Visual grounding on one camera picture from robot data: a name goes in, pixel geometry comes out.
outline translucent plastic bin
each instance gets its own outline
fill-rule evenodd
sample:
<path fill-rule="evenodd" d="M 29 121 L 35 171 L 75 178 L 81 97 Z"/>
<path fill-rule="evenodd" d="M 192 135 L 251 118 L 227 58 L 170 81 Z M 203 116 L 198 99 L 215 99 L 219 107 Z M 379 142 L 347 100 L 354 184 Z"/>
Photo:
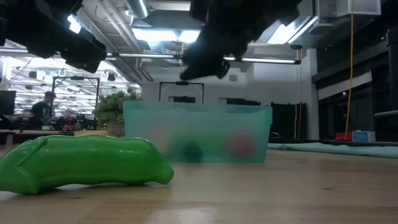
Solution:
<path fill-rule="evenodd" d="M 124 102 L 127 137 L 148 139 L 169 162 L 263 162 L 272 108 Z"/>

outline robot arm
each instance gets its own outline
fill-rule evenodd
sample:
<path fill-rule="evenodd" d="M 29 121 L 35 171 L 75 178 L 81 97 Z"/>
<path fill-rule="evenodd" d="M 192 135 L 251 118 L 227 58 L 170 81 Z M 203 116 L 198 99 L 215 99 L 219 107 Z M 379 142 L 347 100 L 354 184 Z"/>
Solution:
<path fill-rule="evenodd" d="M 239 61 L 248 44 L 256 41 L 266 28 L 280 20 L 286 26 L 299 16 L 301 0 L 193 0 L 190 14 L 205 22 L 195 43 L 183 60 L 189 67 L 182 80 L 216 75 L 223 78 L 229 70 L 224 56 Z"/>
<path fill-rule="evenodd" d="M 106 58 L 106 47 L 85 29 L 69 30 L 67 17 L 83 0 L 0 1 L 0 45 L 6 39 L 26 46 L 29 53 L 49 58 L 59 52 L 66 63 L 95 72 Z"/>

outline light blue cloth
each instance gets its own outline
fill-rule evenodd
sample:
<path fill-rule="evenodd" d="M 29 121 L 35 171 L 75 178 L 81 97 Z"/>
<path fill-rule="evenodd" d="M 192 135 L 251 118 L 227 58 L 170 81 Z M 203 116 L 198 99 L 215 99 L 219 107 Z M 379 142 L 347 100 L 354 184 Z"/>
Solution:
<path fill-rule="evenodd" d="M 333 146 L 329 144 L 303 143 L 303 144 L 268 144 L 269 149 L 285 149 L 309 152 L 327 152 L 335 154 L 347 154 L 357 156 L 375 156 L 386 158 L 398 158 L 398 147 L 394 146 L 371 146 L 371 147 L 351 147 L 351 146 Z"/>

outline yellow cable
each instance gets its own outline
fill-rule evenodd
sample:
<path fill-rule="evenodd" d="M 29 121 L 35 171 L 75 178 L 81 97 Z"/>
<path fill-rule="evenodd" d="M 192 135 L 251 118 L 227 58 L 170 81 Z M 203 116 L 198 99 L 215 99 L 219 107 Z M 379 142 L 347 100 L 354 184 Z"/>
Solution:
<path fill-rule="evenodd" d="M 347 140 L 348 132 L 348 121 L 349 121 L 349 110 L 351 108 L 351 92 L 353 89 L 353 76 L 354 76 L 354 0 L 351 0 L 351 71 L 349 78 L 349 93 L 348 93 L 348 107 L 347 107 L 347 119 L 346 119 L 346 131 L 344 134 L 344 140 Z"/>

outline computer monitor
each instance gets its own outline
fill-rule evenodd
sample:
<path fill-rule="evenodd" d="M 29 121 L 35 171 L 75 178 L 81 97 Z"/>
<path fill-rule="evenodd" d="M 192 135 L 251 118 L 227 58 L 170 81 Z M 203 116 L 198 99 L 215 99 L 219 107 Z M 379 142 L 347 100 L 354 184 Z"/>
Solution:
<path fill-rule="evenodd" d="M 17 91 L 0 91 L 0 115 L 14 115 Z"/>

